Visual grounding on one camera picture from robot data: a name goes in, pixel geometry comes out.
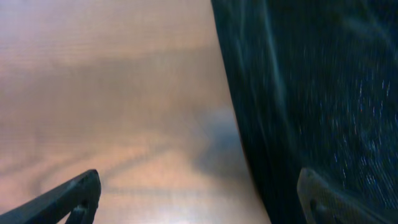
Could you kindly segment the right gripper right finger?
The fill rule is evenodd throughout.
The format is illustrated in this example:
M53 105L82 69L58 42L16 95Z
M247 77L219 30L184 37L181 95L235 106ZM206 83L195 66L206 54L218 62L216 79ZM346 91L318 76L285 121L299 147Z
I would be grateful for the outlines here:
M344 193L312 169L303 168L297 193L307 223L394 224L397 211L383 211Z

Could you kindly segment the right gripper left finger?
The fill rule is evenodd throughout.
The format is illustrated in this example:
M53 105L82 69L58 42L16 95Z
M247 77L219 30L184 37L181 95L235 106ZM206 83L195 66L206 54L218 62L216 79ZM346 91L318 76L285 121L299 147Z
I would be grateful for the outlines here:
M35 199L1 215L1 223L92 224L101 195L99 173L87 170Z

